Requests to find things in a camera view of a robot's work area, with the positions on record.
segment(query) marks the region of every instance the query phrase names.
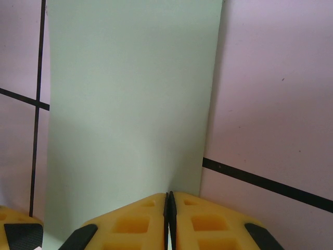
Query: yellow plastic part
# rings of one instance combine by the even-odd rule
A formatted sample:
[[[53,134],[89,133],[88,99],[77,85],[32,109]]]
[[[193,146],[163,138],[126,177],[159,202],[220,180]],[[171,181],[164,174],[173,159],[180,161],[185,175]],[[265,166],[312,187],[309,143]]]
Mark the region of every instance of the yellow plastic part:
[[[0,250],[9,250],[4,224],[10,223],[43,223],[25,214],[12,210],[5,206],[0,206]]]
[[[98,226],[85,250],[164,250],[165,194],[155,194],[87,221]]]
[[[174,196],[177,250],[260,250],[244,226],[262,227],[256,219],[186,193]]]

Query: black rubber pad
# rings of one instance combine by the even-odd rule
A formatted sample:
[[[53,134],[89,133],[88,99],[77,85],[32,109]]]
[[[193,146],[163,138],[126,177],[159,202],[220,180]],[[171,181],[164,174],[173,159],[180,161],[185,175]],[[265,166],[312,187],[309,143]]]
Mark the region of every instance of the black rubber pad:
[[[10,250],[35,250],[42,246],[43,226],[37,223],[4,224]]]
[[[165,194],[165,201],[164,201],[164,250],[168,250],[168,236],[169,236],[169,217],[168,217],[168,200],[169,200],[169,193]]]
[[[94,237],[97,229],[98,227],[95,224],[89,224],[76,229],[59,250],[84,250],[89,241]]]
[[[170,238],[171,238],[172,250],[176,250],[177,206],[176,206],[175,196],[173,195],[172,191],[169,193],[168,218],[169,218]]]
[[[260,250],[284,250],[267,229],[252,223],[246,223],[245,228],[248,230]]]

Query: grout line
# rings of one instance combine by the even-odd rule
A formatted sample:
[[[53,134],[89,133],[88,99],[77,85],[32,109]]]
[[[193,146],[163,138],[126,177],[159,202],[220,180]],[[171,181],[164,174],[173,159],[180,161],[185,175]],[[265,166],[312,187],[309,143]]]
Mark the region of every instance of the grout line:
[[[41,84],[42,84],[42,62],[43,62],[43,43],[44,43],[44,24],[45,24],[45,5],[46,0],[42,0],[41,6],[41,26],[40,26],[40,43],[38,53],[38,69],[37,69],[37,90],[36,101],[40,103],[41,99]],[[33,216],[33,205],[35,196],[35,179],[36,179],[36,159],[37,159],[37,137],[39,123],[40,108],[36,106],[35,110],[35,125],[33,131],[33,154],[32,154],[32,169],[31,169],[31,186],[30,186],[30,208],[29,216]]]
[[[37,100],[26,97],[24,95],[14,93],[14,92],[9,91],[9,90],[5,90],[5,89],[0,88],[0,94],[11,97],[11,98],[14,98],[16,100],[22,101],[24,103],[27,103],[27,104],[30,104],[30,105],[33,105],[33,106],[36,106],[38,108],[42,108],[42,109],[47,110],[47,111],[50,110],[50,105],[47,104],[47,103],[39,102]]]
[[[35,197],[35,178],[36,178],[36,159],[37,159],[37,137],[39,123],[40,108],[35,109],[35,125],[33,130],[33,151],[32,151],[32,170],[31,170],[31,185],[30,185],[30,207],[29,216],[33,216],[33,202]]]
[[[318,195],[311,194],[306,191],[296,189],[295,187],[257,176],[256,174],[252,174],[207,158],[203,158],[202,166],[204,168],[225,174],[226,176],[233,177],[237,180],[245,181],[260,188],[333,213],[333,201]]]

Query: black stripe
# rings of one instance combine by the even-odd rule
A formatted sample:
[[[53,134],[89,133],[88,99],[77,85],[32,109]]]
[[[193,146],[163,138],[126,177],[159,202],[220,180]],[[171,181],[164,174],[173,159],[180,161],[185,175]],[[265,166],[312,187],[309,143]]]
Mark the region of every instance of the black stripe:
[[[225,174],[226,176],[245,181],[260,188],[270,190],[274,193],[295,199],[299,202],[303,202],[333,213],[333,201],[320,197],[318,195],[311,194],[306,191],[296,189],[294,187],[272,181],[270,179],[257,176],[256,174],[252,174],[207,158],[203,158],[202,166],[216,172]]]
[[[32,148],[32,169],[31,169],[31,185],[30,185],[30,207],[29,216],[33,216],[33,201],[35,197],[35,178],[36,178],[36,159],[37,159],[37,137],[38,122],[40,117],[40,109],[35,108],[35,126],[33,130],[33,148]]]
[[[39,53],[38,53],[38,69],[37,69],[37,90],[36,90],[36,101],[38,103],[40,102],[40,99],[41,99],[45,5],[46,5],[46,0],[42,0],[41,25],[40,25],[40,44],[39,44]],[[33,202],[34,202],[34,193],[35,193],[37,137],[38,137],[39,115],[40,115],[40,108],[36,106],[35,126],[34,126],[34,131],[33,131],[33,154],[32,154],[31,186],[30,186],[30,208],[29,208],[29,216],[31,216],[31,217],[33,216]]]
[[[9,91],[9,90],[5,90],[5,89],[0,88],[0,94],[3,94],[5,96],[11,97],[11,98],[14,98],[14,99],[22,101],[24,103],[31,104],[33,106],[36,106],[38,108],[42,108],[44,110],[48,110],[48,111],[50,110],[50,105],[49,104],[39,102],[37,100],[31,99],[31,98],[26,97],[24,95],[14,93],[14,92]]]

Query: black tread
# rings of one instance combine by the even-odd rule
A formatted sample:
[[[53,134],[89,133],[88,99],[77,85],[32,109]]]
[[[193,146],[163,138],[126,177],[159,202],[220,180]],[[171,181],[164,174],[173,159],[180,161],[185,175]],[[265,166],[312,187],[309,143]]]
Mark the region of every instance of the black tread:
[[[97,225],[89,224],[76,229],[59,250],[84,250],[98,230]]]
[[[260,250],[284,250],[267,229],[252,223],[246,223],[245,228]]]
[[[38,223],[4,224],[9,250],[35,250],[42,247],[43,226]]]

